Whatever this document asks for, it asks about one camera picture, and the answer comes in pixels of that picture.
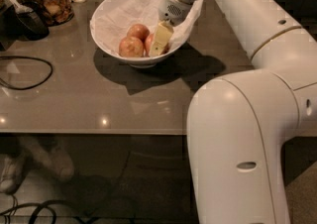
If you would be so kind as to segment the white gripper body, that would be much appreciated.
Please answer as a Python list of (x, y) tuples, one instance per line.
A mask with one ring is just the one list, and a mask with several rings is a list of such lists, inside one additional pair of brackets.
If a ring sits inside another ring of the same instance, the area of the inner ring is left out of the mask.
[(159, 0), (158, 18), (178, 26), (186, 19), (191, 7), (192, 2), (183, 0)]

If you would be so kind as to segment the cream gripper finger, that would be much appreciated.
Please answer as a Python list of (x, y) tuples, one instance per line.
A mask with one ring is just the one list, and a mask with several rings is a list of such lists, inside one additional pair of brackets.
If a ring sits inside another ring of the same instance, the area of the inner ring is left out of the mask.
[(163, 55), (168, 43), (173, 35), (173, 26), (170, 21), (161, 21), (158, 23), (154, 38), (150, 46), (149, 56), (157, 57)]

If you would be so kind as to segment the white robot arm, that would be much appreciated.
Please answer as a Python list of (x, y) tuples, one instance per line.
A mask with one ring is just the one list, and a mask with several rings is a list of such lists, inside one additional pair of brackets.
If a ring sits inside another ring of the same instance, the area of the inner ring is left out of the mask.
[[(280, 152), (317, 118), (317, 43), (274, 0), (215, 0), (253, 69), (204, 84), (187, 115), (200, 224), (290, 224)], [(174, 24), (193, 0), (161, 0)]]

